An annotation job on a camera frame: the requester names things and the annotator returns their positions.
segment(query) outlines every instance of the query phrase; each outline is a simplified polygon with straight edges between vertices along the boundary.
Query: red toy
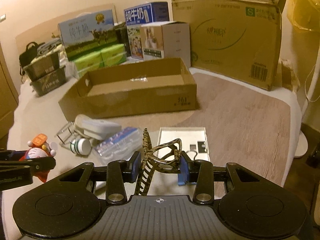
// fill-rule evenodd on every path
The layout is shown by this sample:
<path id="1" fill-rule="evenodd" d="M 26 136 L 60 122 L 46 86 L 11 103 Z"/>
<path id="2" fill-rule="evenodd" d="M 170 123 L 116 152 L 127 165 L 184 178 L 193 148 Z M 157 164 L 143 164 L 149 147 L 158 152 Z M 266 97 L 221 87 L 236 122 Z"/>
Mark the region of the red toy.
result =
<path id="1" fill-rule="evenodd" d="M 58 145 L 55 142 L 47 143 L 47 136 L 43 133 L 38 134 L 32 141 L 28 141 L 28 146 L 31 149 L 27 150 L 25 155 L 19 161 L 25 159 L 33 159 L 40 157 L 54 157 L 57 152 Z M 49 171 L 39 171 L 34 174 L 42 182 L 46 182 Z"/>

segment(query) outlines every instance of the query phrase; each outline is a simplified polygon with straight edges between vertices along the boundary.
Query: black circular cover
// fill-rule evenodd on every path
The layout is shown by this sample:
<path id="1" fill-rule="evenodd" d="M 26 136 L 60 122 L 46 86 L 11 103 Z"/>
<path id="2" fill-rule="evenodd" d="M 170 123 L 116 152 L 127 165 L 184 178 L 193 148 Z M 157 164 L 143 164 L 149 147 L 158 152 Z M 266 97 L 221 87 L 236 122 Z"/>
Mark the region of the black circular cover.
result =
<path id="1" fill-rule="evenodd" d="M 293 235 L 303 225 L 306 208 L 283 188 L 242 183 L 220 201 L 218 212 L 233 231 L 254 239 Z"/>
<path id="2" fill-rule="evenodd" d="M 62 238 L 92 225 L 100 214 L 100 202 L 87 190 L 30 191 L 18 198 L 12 214 L 19 229 L 29 235 Z"/>

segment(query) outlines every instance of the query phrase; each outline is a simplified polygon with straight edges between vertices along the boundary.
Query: blue label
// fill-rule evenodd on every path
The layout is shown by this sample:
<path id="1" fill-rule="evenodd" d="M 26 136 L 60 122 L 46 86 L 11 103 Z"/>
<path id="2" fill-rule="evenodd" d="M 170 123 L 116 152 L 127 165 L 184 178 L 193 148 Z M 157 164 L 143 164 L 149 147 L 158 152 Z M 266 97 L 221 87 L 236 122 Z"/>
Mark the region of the blue label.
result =
<path id="1" fill-rule="evenodd" d="M 153 22 L 151 3 L 127 9 L 124 11 L 124 16 L 127 25 Z"/>
<path id="2" fill-rule="evenodd" d="M 102 143 L 100 143 L 95 150 L 97 152 L 99 152 L 101 150 L 101 148 L 105 148 L 107 145 L 112 145 L 112 144 L 116 144 L 117 142 L 121 141 L 122 139 L 126 138 L 128 135 L 130 135 L 131 133 L 137 131 L 137 128 L 134 127 L 127 127 L 122 129 L 120 132 L 116 133 L 114 136 L 108 138 L 107 140 L 103 141 Z"/>

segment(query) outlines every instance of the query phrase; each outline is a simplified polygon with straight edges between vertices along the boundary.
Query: bag handle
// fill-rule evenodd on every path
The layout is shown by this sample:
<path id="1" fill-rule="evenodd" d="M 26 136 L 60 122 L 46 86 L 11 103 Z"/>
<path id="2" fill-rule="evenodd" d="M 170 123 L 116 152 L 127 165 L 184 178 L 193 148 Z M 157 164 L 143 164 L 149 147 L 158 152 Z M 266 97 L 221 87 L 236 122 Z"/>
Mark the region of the bag handle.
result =
<path id="1" fill-rule="evenodd" d="M 39 46 L 38 43 L 36 43 L 35 41 L 30 42 L 30 43 L 26 46 L 26 51 L 29 49 L 28 47 L 29 47 L 30 44 L 33 44 L 36 48 Z"/>

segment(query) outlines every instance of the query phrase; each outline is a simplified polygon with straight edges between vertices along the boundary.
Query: green s logo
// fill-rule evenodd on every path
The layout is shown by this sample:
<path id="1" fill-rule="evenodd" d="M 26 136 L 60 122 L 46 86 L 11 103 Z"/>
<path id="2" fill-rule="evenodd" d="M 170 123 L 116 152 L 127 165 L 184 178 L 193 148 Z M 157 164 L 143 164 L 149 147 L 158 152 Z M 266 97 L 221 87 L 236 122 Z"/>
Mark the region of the green s logo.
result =
<path id="1" fill-rule="evenodd" d="M 252 7 L 246 7 L 246 8 L 245 8 L 245 14 L 246 14 L 247 16 L 255 17 L 255 9 L 252 8 Z"/>

